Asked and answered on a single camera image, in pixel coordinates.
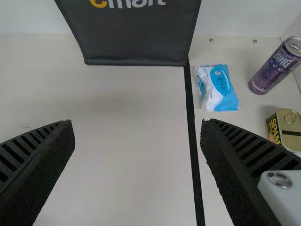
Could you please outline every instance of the white wall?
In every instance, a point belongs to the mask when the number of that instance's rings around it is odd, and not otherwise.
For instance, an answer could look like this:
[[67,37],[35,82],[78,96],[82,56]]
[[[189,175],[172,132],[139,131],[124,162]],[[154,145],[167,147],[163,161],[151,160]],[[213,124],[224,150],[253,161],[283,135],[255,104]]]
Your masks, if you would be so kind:
[[[281,41],[284,41],[288,37],[297,36],[301,37],[301,14],[295,19],[295,21],[283,32],[280,36]],[[299,90],[301,91],[301,66],[297,67],[293,72]]]
[[[301,0],[202,0],[196,34],[279,37],[300,12]],[[0,32],[71,33],[54,0],[0,0]]]
[[202,0],[196,34],[279,37],[301,0]]

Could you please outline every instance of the purple can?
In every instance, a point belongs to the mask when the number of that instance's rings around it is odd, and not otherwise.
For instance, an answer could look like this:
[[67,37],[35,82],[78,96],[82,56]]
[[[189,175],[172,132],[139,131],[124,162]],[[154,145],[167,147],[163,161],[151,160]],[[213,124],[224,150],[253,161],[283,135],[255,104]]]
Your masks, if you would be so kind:
[[250,79],[250,90],[264,95],[301,64],[301,38],[290,37],[276,49],[259,71]]

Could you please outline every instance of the yellow spam label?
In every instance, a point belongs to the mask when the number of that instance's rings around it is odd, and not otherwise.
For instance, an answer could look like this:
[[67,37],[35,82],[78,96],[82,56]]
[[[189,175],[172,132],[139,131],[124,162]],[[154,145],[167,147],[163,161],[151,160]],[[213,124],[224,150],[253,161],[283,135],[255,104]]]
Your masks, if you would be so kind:
[[275,143],[276,145],[282,146],[280,138],[280,129],[277,121],[276,114],[269,117],[266,121],[268,130],[268,140]]

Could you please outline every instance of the black foam pad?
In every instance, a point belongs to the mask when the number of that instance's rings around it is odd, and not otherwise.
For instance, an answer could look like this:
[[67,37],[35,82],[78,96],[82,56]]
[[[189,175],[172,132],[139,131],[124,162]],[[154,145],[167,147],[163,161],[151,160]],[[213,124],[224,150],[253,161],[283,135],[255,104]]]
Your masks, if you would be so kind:
[[202,122],[202,152],[236,226],[279,226],[257,189],[268,170],[301,170],[301,159],[240,127],[211,119]]
[[0,144],[0,225],[32,226],[75,148],[70,120]]

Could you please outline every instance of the beverage can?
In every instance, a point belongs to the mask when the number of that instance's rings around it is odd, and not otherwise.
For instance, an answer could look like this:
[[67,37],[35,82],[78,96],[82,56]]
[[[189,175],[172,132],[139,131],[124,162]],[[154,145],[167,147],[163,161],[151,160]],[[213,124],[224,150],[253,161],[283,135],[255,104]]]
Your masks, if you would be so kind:
[[279,109],[266,120],[268,140],[290,152],[301,152],[301,116],[291,109]]
[[301,64],[301,38],[290,37],[276,49],[267,62],[250,79],[250,90],[264,95]]

